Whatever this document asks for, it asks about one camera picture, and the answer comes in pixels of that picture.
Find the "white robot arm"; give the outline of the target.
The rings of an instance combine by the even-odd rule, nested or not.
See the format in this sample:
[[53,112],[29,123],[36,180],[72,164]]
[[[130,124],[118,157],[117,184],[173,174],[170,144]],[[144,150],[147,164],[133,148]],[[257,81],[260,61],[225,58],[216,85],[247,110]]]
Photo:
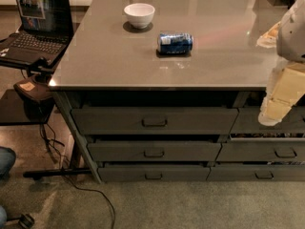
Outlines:
[[305,0],[296,0],[264,37],[274,37],[280,59],[270,73],[258,122],[274,126],[305,94]]

